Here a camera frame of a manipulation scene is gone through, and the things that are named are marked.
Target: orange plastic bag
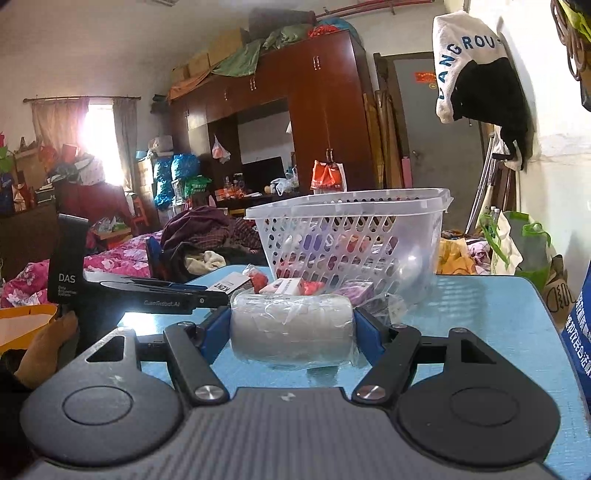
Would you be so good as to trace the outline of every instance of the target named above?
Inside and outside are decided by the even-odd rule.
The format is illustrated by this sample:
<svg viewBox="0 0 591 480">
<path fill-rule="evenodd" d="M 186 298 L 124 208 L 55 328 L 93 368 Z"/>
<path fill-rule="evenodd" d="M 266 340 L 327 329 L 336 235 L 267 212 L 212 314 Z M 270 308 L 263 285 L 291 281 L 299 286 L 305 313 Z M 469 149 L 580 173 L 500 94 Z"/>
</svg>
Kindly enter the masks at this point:
<svg viewBox="0 0 591 480">
<path fill-rule="evenodd" d="M 329 189 L 342 191 L 343 177 L 340 174 L 339 166 L 336 163 L 321 163 L 315 160 L 310 188 L 312 190 Z"/>
</svg>

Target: desk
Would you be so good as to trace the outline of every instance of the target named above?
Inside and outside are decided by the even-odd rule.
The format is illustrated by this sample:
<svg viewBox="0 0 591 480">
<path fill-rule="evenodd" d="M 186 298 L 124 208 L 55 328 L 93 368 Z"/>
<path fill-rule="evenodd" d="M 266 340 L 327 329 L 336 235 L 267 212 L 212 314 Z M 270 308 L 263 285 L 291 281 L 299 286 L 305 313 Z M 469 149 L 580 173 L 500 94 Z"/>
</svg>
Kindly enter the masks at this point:
<svg viewBox="0 0 591 480">
<path fill-rule="evenodd" d="M 231 271 L 242 270 L 243 267 L 231 265 L 191 283 L 211 285 Z M 546 464 L 564 479 L 587 479 L 591 472 L 591 437 L 579 386 L 560 337 L 534 287 L 518 277 L 436 278 L 428 298 L 410 311 L 404 322 L 432 336 L 447 336 L 452 327 L 468 328 L 552 395 L 560 409 L 561 424 Z M 208 313 L 205 309 L 195 310 L 192 316 L 127 313 L 119 325 L 135 328 L 138 335 L 149 335 L 183 320 L 200 323 Z M 338 385 L 350 395 L 369 370 L 367 365 L 296 372 L 274 370 L 237 360 L 228 346 L 212 368 L 230 394 L 239 386 Z M 146 363 L 142 369 L 170 382 L 164 364 Z M 441 366 L 423 365 L 415 381 L 439 371 Z"/>
</svg>

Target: green shopping bag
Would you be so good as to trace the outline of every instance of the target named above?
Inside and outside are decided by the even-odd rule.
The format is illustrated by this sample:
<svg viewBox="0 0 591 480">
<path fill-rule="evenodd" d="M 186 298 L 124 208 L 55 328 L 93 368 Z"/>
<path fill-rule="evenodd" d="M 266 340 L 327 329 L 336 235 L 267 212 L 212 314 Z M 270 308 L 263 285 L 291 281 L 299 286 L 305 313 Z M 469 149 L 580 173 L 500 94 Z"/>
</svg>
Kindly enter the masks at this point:
<svg viewBox="0 0 591 480">
<path fill-rule="evenodd" d="M 492 249 L 491 274 L 527 278 L 541 293 L 551 264 L 551 239 L 542 224 L 521 212 L 501 213 L 498 223 L 481 215 L 479 222 Z"/>
<path fill-rule="evenodd" d="M 541 223 L 534 222 L 527 213 L 505 212 L 505 216 L 511 225 L 511 238 L 523 256 L 515 275 L 529 279 L 541 293 L 552 263 L 548 251 L 550 235 L 544 231 Z"/>
</svg>

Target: human hand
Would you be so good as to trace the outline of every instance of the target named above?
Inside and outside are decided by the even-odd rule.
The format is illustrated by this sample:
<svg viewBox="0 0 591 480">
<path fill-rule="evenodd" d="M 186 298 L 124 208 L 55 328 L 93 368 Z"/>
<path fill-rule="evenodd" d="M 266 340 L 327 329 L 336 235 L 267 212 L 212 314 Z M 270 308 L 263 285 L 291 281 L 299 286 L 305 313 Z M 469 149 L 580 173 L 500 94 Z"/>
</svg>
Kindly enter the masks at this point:
<svg viewBox="0 0 591 480">
<path fill-rule="evenodd" d="M 77 327 L 76 314 L 68 312 L 36 334 L 14 374 L 19 382 L 33 390 L 49 380 L 56 372 L 60 347 L 76 333 Z"/>
</svg>

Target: black cloth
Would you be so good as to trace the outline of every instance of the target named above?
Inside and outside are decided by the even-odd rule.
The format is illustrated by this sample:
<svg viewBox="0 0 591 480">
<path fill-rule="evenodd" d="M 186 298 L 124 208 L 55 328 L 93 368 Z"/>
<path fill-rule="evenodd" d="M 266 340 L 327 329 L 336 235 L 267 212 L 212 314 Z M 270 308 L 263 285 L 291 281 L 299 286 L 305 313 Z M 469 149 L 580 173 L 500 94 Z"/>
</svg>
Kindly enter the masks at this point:
<svg viewBox="0 0 591 480">
<path fill-rule="evenodd" d="M 507 57 L 487 64 L 468 62 L 458 74 L 451 102 L 454 120 L 465 116 L 499 125 L 511 158 L 517 152 L 514 142 L 526 158 L 528 111 L 519 78 Z"/>
<path fill-rule="evenodd" d="M 33 461 L 20 424 L 21 408 L 31 390 L 14 376 L 12 352 L 0 360 L 0 479 L 18 475 Z"/>
</svg>

